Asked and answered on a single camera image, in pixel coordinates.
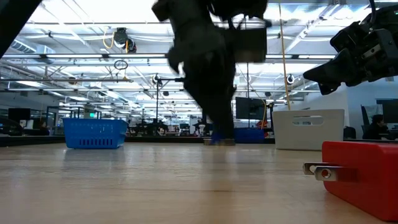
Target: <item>yellow cable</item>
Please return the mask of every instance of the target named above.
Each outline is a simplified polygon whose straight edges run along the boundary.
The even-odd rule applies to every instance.
[[[104,31],[104,37],[102,38],[102,41],[103,41],[103,43],[104,43],[104,46],[107,48],[107,49],[111,49],[112,47],[113,47],[113,41],[114,41],[114,32],[112,33],[112,43],[111,43],[111,46],[108,46],[108,45],[106,45],[106,42],[105,42],[105,35],[106,35],[106,31],[108,30],[108,28],[106,28],[106,30]]]
[[[290,100],[289,100],[289,91],[287,89],[287,74],[286,74],[286,58],[285,58],[285,42],[284,42],[284,30],[283,30],[283,23],[282,23],[282,7],[280,6],[282,0],[279,3],[279,20],[280,20],[280,38],[282,39],[282,59],[284,62],[284,77],[285,77],[285,90],[286,90],[286,100],[287,100],[287,107],[290,110]]]

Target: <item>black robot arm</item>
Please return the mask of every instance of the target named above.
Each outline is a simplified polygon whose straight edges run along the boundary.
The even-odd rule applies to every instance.
[[[233,138],[231,99],[236,62],[263,62],[267,54],[263,20],[267,0],[158,0],[152,7],[158,20],[170,19],[175,38],[167,59],[176,72],[183,63],[184,88],[210,117],[224,138]],[[214,25],[210,14],[228,21]],[[264,27],[242,30],[232,18],[258,17]]]
[[[337,56],[305,72],[304,78],[318,82],[322,95],[337,90],[341,83],[356,86],[398,75],[398,5],[376,10],[362,22],[339,31],[330,44]]]

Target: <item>wooden table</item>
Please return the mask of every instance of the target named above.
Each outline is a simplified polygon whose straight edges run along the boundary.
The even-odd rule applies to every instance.
[[[1,223],[383,223],[330,195],[272,145],[125,143],[0,149]]]

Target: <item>blue container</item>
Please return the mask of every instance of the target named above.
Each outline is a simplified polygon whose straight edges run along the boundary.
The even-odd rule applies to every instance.
[[[264,130],[261,129],[241,129],[236,128],[235,142],[236,143],[263,143]]]
[[[117,149],[126,138],[127,122],[64,118],[65,140],[72,149]]]

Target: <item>computer monitor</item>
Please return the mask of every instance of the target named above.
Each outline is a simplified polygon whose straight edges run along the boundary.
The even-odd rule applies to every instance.
[[[236,97],[236,119],[267,119],[266,107],[260,99]]]
[[[180,129],[189,129],[189,124],[180,124]]]
[[[398,123],[398,101],[383,102],[383,117],[385,123]]]
[[[30,120],[29,108],[9,108],[8,119],[19,123],[20,120]]]

